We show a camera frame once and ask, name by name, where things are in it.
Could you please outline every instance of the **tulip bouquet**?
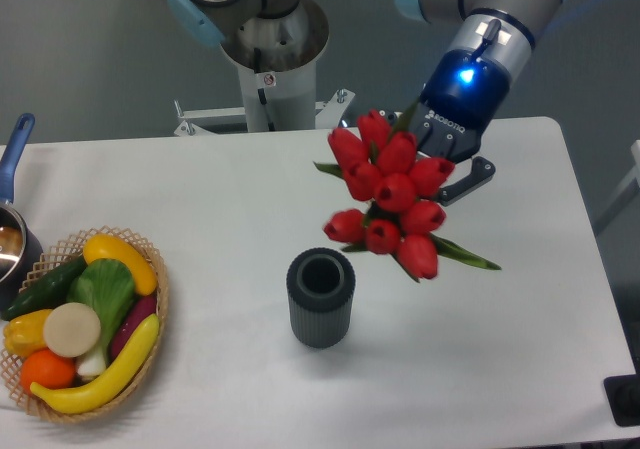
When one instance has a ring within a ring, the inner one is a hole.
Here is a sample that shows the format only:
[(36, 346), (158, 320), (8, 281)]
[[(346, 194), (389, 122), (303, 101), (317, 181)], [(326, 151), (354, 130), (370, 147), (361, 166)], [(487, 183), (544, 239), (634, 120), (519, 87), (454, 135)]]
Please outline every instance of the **tulip bouquet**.
[(484, 269), (500, 267), (433, 234), (446, 215), (435, 202), (455, 164), (417, 158), (416, 137), (407, 130), (413, 108), (392, 127), (378, 111), (358, 118), (358, 138), (348, 129), (329, 134), (337, 164), (316, 168), (343, 179), (351, 196), (368, 209), (340, 211), (324, 226), (344, 252), (390, 254), (416, 282), (438, 274), (438, 256)]

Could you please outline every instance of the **eggplant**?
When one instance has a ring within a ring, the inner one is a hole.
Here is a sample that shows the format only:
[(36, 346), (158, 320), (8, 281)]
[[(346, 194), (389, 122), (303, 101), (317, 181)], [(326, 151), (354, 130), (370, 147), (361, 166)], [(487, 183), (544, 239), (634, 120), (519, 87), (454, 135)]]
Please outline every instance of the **eggplant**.
[(122, 348), (127, 343), (133, 331), (136, 330), (136, 327), (140, 325), (142, 321), (144, 321), (151, 314), (156, 313), (156, 296), (144, 296), (138, 300), (127, 314), (126, 319), (122, 323), (122, 326), (116, 332), (116, 335), (113, 336), (111, 340), (111, 346), (109, 348), (109, 355), (111, 356), (111, 360), (113, 361)]

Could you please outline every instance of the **robotic arm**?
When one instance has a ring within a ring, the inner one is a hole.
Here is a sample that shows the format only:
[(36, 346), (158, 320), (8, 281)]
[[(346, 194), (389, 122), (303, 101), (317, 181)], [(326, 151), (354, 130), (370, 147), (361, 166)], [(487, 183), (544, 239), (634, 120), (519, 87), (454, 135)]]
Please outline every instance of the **robotic arm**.
[(311, 0), (168, 0), (198, 42), (238, 69), (249, 132), (315, 127), (315, 64), (328, 41)]
[[(462, 23), (420, 94), (410, 130), (425, 155), (470, 159), (563, 0), (395, 1), (412, 19)], [(476, 157), (471, 174), (441, 194), (441, 202), (454, 202), (494, 172)]]

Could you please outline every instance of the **cucumber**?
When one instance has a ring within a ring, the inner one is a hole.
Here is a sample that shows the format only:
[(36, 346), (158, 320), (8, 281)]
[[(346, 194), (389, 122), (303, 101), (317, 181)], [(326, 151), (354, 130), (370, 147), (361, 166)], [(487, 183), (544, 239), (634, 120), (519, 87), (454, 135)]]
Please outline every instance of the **cucumber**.
[(64, 304), (71, 283), (86, 268), (87, 263), (82, 255), (63, 262), (18, 293), (11, 306), (2, 311), (0, 318), (10, 321), (23, 314), (40, 309), (54, 309)]

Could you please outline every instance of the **lettuce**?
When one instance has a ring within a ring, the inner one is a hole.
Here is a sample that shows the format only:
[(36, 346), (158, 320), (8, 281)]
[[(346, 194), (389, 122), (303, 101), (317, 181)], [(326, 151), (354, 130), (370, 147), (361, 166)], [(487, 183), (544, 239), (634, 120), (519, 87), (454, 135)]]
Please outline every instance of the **lettuce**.
[[(115, 259), (98, 259), (92, 262), (71, 286), (67, 302), (86, 304), (96, 311), (100, 319), (100, 339), (94, 349), (85, 355), (92, 361), (93, 367), (102, 367), (100, 372), (108, 365), (109, 343), (133, 305), (134, 298), (133, 276), (127, 266)], [(80, 359), (79, 368), (85, 362), (82, 356)], [(84, 375), (93, 377), (100, 372)], [(83, 371), (79, 369), (78, 374), (83, 376)]]

